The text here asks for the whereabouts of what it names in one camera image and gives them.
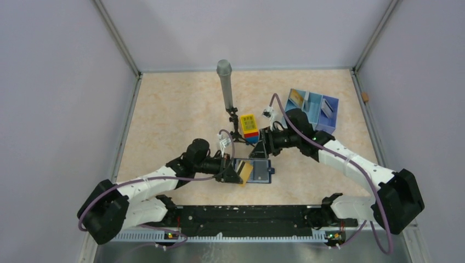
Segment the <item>dark blue card holder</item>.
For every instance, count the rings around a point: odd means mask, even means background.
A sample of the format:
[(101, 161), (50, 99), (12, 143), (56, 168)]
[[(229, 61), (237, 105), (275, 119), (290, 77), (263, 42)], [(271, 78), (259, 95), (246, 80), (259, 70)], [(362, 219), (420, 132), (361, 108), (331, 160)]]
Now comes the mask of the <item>dark blue card holder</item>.
[(270, 184), (272, 182), (272, 175), (275, 174), (275, 168), (271, 165), (269, 159), (249, 159), (249, 158), (235, 158), (235, 170), (240, 170), (242, 163), (248, 163), (251, 167), (251, 173), (248, 176), (247, 184)]

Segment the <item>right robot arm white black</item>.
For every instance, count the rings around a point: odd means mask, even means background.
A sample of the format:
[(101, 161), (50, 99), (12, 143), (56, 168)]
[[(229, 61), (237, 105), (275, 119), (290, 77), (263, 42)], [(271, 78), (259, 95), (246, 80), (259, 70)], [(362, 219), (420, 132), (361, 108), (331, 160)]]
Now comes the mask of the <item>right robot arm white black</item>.
[(300, 109), (286, 111), (285, 122), (283, 130), (261, 129), (249, 157), (267, 159), (295, 147), (304, 156), (339, 170), (370, 193), (368, 197), (335, 193), (324, 198), (322, 205), (326, 207), (321, 217), (325, 224), (336, 226), (343, 219), (375, 221), (398, 235), (424, 210), (416, 178), (407, 169), (393, 171), (357, 155), (333, 135), (314, 130)]

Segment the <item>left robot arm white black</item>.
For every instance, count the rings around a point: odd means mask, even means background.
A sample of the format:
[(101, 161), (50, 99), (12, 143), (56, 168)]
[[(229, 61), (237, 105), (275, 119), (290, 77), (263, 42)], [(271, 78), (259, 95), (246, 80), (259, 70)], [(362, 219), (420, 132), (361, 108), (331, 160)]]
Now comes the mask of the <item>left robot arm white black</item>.
[(88, 232), (97, 244), (105, 244), (120, 231), (148, 222), (170, 226), (175, 222), (175, 205), (161, 194), (198, 181), (243, 184), (234, 167), (231, 155), (219, 152), (210, 155), (210, 145), (204, 139), (195, 139), (179, 157), (164, 166), (136, 179), (113, 183), (99, 182), (77, 212), (78, 228)]

